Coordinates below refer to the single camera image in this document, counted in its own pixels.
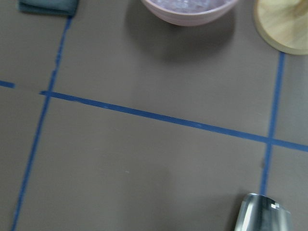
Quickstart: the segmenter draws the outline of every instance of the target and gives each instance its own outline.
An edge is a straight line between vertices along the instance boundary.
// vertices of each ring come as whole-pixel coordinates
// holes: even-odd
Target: round wooden board
[[[308,54],[308,13],[296,15],[300,0],[256,0],[255,24],[261,37],[288,54]]]

